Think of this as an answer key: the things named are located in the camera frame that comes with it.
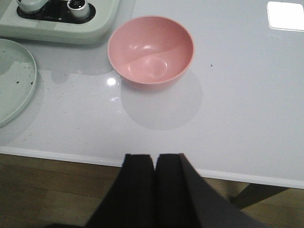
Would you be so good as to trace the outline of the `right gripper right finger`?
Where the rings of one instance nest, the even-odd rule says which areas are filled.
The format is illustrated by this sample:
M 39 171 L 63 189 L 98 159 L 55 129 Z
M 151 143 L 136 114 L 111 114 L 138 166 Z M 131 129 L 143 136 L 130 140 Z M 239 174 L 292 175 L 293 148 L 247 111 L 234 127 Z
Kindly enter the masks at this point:
M 161 154 L 156 164 L 159 228 L 265 228 L 220 196 L 184 154 Z

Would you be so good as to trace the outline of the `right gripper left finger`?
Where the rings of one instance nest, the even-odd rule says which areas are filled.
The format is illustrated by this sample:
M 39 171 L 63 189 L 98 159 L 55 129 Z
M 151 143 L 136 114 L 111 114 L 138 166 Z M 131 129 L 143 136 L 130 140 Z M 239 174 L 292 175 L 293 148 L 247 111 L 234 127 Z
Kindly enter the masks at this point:
M 149 155 L 127 154 L 121 170 L 85 228 L 153 228 L 154 166 Z

